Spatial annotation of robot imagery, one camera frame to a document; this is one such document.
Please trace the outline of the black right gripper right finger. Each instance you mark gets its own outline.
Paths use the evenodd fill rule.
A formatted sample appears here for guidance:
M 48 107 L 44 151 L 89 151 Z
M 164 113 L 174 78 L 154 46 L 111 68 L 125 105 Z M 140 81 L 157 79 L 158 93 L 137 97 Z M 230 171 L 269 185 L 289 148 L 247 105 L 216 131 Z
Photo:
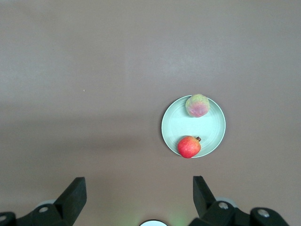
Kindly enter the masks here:
M 288 223 L 276 211 L 256 207 L 244 213 L 228 201 L 218 201 L 202 176 L 193 177 L 193 201 L 198 218 L 194 226 L 287 226 Z

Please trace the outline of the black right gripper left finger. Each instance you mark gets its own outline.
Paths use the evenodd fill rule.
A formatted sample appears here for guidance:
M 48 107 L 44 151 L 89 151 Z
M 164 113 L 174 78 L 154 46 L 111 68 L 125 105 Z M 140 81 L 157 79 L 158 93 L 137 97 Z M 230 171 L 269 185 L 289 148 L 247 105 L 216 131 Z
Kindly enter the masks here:
M 72 226 L 87 202 L 84 177 L 75 178 L 54 201 L 36 207 L 27 215 L 17 218 L 13 212 L 2 212 L 2 226 Z

